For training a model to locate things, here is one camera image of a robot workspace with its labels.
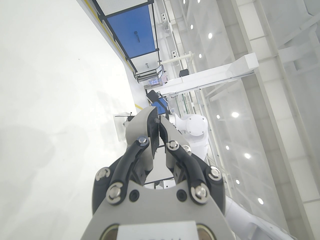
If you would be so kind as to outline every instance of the glass wall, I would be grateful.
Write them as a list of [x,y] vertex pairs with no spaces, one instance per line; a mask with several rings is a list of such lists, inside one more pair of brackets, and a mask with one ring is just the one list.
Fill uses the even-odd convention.
[[319,0],[260,0],[320,164]]
[[278,224],[282,209],[242,81],[197,89],[169,102],[181,117],[197,113],[208,119],[207,160],[223,171],[226,195]]

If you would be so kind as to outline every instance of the yellow floor line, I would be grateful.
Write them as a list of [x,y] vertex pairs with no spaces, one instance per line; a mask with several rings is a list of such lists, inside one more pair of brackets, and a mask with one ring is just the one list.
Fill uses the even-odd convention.
[[113,38],[110,36],[109,32],[107,31],[107,29],[105,28],[105,26],[101,23],[97,13],[95,10],[93,10],[92,6],[89,4],[89,2],[87,0],[83,0],[87,6],[89,7],[89,9],[91,10],[91,12],[93,13],[93,15],[96,17],[96,19],[98,20],[98,22],[100,23],[100,25],[102,26],[102,28],[104,29],[105,33],[107,34],[107,36],[110,38],[111,42],[113,43],[113,45],[115,46],[115,48],[117,49],[117,51],[120,53],[120,55],[122,56],[123,60],[127,63],[129,69],[131,71],[133,71],[133,69],[131,68],[131,66],[129,65],[129,63],[127,62],[125,56],[123,55],[123,53],[121,52],[121,50],[119,49],[119,47],[117,46],[117,44],[113,41]]
[[138,104],[134,104],[138,109],[142,110],[143,108],[140,107]]

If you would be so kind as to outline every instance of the computer monitor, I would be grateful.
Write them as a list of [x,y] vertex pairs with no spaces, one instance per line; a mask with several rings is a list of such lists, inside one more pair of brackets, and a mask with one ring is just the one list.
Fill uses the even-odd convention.
[[160,65],[159,67],[157,67],[157,69],[155,70],[155,72],[158,74],[160,71],[162,71],[162,65]]

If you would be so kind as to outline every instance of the metal bolt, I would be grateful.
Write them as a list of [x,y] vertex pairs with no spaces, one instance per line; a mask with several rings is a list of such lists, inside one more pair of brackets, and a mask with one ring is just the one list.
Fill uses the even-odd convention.
[[119,197],[120,193],[121,193],[121,189],[118,188],[117,186],[113,186],[113,187],[110,189],[109,197],[110,197],[111,199],[115,199],[115,198]]
[[207,203],[207,201],[210,197],[209,189],[208,189],[207,185],[205,185],[204,183],[201,183],[196,188],[191,187],[190,193],[191,193],[192,198],[200,204]]
[[195,194],[201,199],[207,196],[207,191],[204,187],[199,185],[195,188]]
[[213,181],[219,181],[222,178],[221,171],[217,167],[214,167],[214,166],[211,166],[211,171],[208,174],[208,176]]
[[177,141],[171,141],[170,142],[170,144],[169,144],[169,147],[171,148],[171,149],[174,149],[174,148],[177,148],[178,147],[178,142]]
[[100,179],[104,177],[110,176],[110,169],[109,168],[102,168],[96,174],[96,181],[98,182]]
[[182,147],[189,155],[191,155],[191,148],[188,145],[183,145]]
[[123,184],[121,182],[115,182],[106,190],[105,199],[108,203],[117,204],[121,201],[120,194],[122,186]]
[[144,144],[146,143],[147,139],[144,136],[141,136],[138,141],[140,144]]

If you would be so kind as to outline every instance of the white label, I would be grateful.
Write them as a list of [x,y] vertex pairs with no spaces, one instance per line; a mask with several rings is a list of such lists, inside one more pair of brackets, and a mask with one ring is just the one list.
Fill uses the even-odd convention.
[[198,240],[195,221],[120,225],[117,240]]

